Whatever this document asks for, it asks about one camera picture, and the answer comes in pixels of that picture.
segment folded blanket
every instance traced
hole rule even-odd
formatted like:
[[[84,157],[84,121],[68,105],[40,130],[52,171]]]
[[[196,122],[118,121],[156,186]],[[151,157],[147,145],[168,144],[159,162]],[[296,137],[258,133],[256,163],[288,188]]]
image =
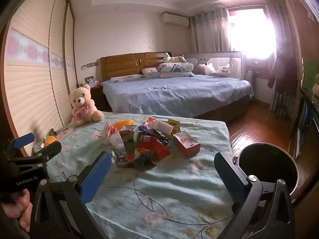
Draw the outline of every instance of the folded blanket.
[[[162,63],[157,68],[158,72],[191,72],[194,65],[189,62]]]
[[[171,77],[194,77],[192,72],[161,72],[159,74],[161,78],[171,78]]]

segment gray curtain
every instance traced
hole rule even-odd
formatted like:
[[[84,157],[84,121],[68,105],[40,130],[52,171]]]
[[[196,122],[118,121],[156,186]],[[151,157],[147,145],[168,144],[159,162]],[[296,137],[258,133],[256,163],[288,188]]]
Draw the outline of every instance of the gray curtain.
[[[218,8],[190,19],[193,43],[197,53],[213,53],[231,50],[228,38],[227,8]]]
[[[284,49],[289,50],[292,57],[295,57],[295,46],[293,39],[293,32],[285,4],[280,3],[267,3],[269,15],[276,34],[276,54],[280,55]],[[295,97],[287,95],[286,93],[280,94],[276,92],[273,95],[270,110],[279,115],[292,115]]]

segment hand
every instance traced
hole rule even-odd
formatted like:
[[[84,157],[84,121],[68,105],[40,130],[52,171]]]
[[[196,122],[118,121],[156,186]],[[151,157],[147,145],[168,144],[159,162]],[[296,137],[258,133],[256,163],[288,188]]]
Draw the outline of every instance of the hand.
[[[22,195],[17,199],[15,204],[1,202],[1,206],[9,218],[19,218],[20,212],[24,211],[19,223],[27,232],[30,231],[32,204],[30,203],[30,193],[27,189],[22,191]]]

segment trash can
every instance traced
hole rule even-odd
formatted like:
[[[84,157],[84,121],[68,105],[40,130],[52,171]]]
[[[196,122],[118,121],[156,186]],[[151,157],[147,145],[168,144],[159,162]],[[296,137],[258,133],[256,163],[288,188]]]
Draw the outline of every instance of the trash can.
[[[290,195],[297,187],[298,168],[292,157],[280,147],[268,143],[255,143],[239,154],[238,165],[247,176],[255,175],[262,182],[276,183],[283,179]]]

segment sliding wardrobe door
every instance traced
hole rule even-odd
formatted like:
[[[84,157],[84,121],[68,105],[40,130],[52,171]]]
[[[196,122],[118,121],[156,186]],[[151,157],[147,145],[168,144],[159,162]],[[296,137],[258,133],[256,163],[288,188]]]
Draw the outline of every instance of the sliding wardrobe door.
[[[74,20],[71,14],[70,5],[68,4],[65,17],[64,55],[70,92],[73,92],[77,88],[73,56],[73,24]]]
[[[55,0],[49,36],[52,87],[63,125],[68,124],[72,118],[63,60],[63,22],[65,7],[65,0]]]
[[[19,136],[36,139],[62,127],[52,90],[49,30],[55,0],[25,0],[11,19],[4,57],[4,87]],[[25,146],[30,155],[33,144]]]

